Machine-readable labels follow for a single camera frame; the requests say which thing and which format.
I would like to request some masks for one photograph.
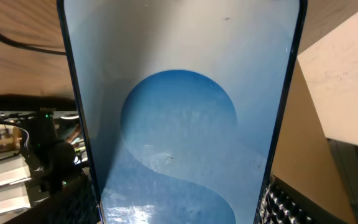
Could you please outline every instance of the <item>smartphone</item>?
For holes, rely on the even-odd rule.
[[[257,223],[306,0],[61,0],[105,223]]]

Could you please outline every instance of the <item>blue phone frame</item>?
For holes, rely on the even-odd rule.
[[[270,143],[270,149],[269,149],[268,156],[267,156],[267,163],[266,163],[266,167],[265,167],[264,178],[263,178],[262,185],[260,188],[258,205],[257,205],[257,209],[255,211],[254,223],[258,223],[258,221],[259,221],[259,207],[260,207],[261,199],[263,197],[264,190],[269,183],[270,170],[272,169],[273,158],[274,158],[274,154],[275,154],[276,146],[277,146],[277,142],[278,142],[278,136],[280,134],[280,129],[281,129],[282,121],[283,121],[285,105],[287,103],[288,92],[290,90],[292,74],[293,74],[294,67],[295,67],[296,57],[298,55],[298,49],[299,49],[299,44],[300,44],[300,40],[301,40],[303,24],[305,23],[308,1],[307,0],[299,0],[299,2],[300,2],[300,8],[299,8],[299,12],[298,12],[298,18],[296,21],[295,32],[294,32],[294,36],[293,36],[293,40],[292,40],[292,46],[291,46],[290,57],[288,59],[287,70],[285,72],[283,91],[282,91],[282,94],[280,97],[280,103],[278,105],[277,117],[275,120],[275,126],[274,126],[274,130],[273,130],[272,140]],[[95,168],[94,168],[94,164],[93,164],[91,145],[90,145],[90,141],[89,141],[89,137],[88,137],[88,130],[86,127],[86,121],[85,121],[85,115],[84,115],[84,111],[83,111],[80,88],[78,86],[78,79],[77,79],[77,74],[76,74],[76,69],[75,69],[74,56],[73,56],[73,51],[71,49],[70,35],[68,33],[66,15],[65,15],[65,10],[64,10],[64,0],[57,0],[57,11],[58,11],[58,15],[59,15],[60,27],[62,29],[63,41],[65,44],[65,50],[66,50],[66,55],[67,55],[68,68],[70,70],[71,82],[73,84],[74,96],[75,96],[75,100],[76,100],[76,107],[78,110],[78,114],[80,116],[81,130],[84,134],[86,153],[89,158],[88,160],[89,160],[89,165],[90,165],[90,173],[91,173],[91,178],[93,181],[94,190],[95,190],[95,194],[96,194],[96,201],[97,201],[97,203],[100,203],[101,192],[99,192],[98,178],[96,176],[96,172],[95,172]]]

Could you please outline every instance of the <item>wooden desk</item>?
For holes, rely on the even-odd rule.
[[[64,51],[56,0],[0,1],[0,33]],[[0,94],[74,98],[66,57],[0,43]]]

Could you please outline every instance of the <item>blue circle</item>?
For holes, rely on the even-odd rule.
[[[168,70],[142,80],[121,112],[127,147],[194,148],[236,127],[234,105],[212,79],[196,72]]]

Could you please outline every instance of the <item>wire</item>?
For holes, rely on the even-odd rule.
[[[24,44],[24,43],[17,42],[15,40],[7,38],[6,36],[2,35],[1,33],[0,33],[0,42],[7,44],[11,47],[16,47],[16,48],[24,49],[24,50],[32,50],[35,52],[40,52],[40,53],[45,53],[45,54],[53,54],[53,55],[66,55],[66,52],[59,52],[59,51],[54,51],[54,50],[47,50],[47,49],[40,49],[37,47],[31,47],[31,45],[33,45],[33,44]]]
[[[10,125],[10,126],[14,126],[16,128],[19,128],[21,131],[25,132],[26,133],[26,139],[24,141],[24,146],[27,150],[29,150],[29,139],[30,139],[30,134],[27,130],[25,130],[24,128],[20,127],[18,124],[15,124],[15,123],[11,123],[11,122],[7,122],[7,121],[0,121],[0,124],[3,124],[3,125]],[[1,161],[4,161],[6,159],[10,159],[10,158],[13,158],[13,157],[16,157],[18,155],[21,154],[21,149],[19,149],[19,152],[16,152],[14,153],[13,155],[11,156],[7,156],[7,157],[3,157],[3,158],[0,158],[0,162]]]

